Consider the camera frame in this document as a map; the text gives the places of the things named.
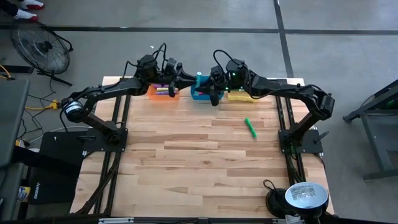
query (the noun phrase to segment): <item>gray concrete floor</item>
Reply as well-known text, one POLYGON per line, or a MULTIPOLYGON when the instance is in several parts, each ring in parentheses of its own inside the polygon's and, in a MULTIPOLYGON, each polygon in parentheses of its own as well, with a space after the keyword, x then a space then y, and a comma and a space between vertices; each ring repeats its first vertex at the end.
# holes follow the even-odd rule
MULTIPOLYGON (((272 0, 45 0, 40 20, 50 25, 115 27, 277 28, 272 0)), ((280 0, 286 29, 398 29, 395 0, 280 0)), ((168 44, 167 54, 183 62, 187 72, 206 73, 215 64, 212 52, 224 49, 245 60, 265 77, 286 77, 278 34, 206 34, 144 32, 58 32, 73 43, 69 69, 60 77, 69 88, 53 83, 62 99, 73 91, 100 83, 105 75, 121 75, 126 60, 168 44)), ((7 64, 25 64, 0 32, 0 57, 7 64)), ((397 222, 398 178, 365 183, 364 174, 377 171, 360 120, 345 124, 342 116, 369 95, 398 78, 398 36, 288 35, 295 77, 333 93, 333 117, 317 124, 329 131, 323 140, 326 174, 337 215, 345 218, 397 222)), ((30 94, 50 92, 49 79, 16 75, 31 81, 30 94)), ((39 106, 34 99, 28 105, 39 106)), ((46 131, 60 128, 58 111, 46 111, 38 120, 46 131)), ((28 129, 33 128, 24 116, 28 129)), ((33 146, 39 147, 39 141, 33 146)))

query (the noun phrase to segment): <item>blue bin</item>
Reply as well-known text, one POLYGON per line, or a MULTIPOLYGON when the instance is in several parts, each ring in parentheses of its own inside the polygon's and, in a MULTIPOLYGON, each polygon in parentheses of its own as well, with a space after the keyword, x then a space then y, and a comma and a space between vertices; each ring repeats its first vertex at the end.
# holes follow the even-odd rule
MULTIPOLYGON (((204 83, 207 79, 209 78, 209 76, 201 76, 200 78, 200 83, 204 83)), ((197 95, 195 96, 195 86, 196 85, 192 85, 191 86, 191 96, 194 100, 210 100, 210 96, 207 94, 202 94, 202 95, 197 95)), ((222 91, 219 95, 219 98, 222 99, 224 96, 224 91, 222 91)))

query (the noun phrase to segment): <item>fan grill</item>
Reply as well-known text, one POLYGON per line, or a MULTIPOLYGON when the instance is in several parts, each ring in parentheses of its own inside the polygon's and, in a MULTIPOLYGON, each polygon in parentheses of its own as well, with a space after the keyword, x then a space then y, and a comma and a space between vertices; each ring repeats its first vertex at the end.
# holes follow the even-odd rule
POLYGON ((61 74, 69 66, 69 51, 63 41, 39 22, 18 20, 11 26, 11 42, 18 54, 41 72, 61 74))

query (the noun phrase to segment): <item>orange tray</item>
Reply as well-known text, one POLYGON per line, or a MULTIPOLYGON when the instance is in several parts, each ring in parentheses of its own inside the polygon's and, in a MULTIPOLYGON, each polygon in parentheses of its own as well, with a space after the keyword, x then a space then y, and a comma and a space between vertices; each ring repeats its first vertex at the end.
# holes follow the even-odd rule
POLYGON ((156 95, 156 88, 153 85, 149 86, 147 96, 151 100, 178 100, 180 99, 180 92, 176 92, 175 97, 170 97, 169 95, 156 95))

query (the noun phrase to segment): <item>marker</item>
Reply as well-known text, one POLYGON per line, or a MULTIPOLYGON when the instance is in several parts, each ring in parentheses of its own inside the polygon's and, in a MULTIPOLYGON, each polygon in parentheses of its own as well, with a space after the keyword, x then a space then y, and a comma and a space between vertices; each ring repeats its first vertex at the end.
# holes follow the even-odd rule
POLYGON ((253 135, 253 138, 257 138, 256 130, 254 130, 254 127, 253 127, 253 125, 251 124, 249 118, 245 118, 245 119, 244 119, 244 122, 245 122, 246 125, 248 126, 248 128, 249 128, 251 134, 253 135))

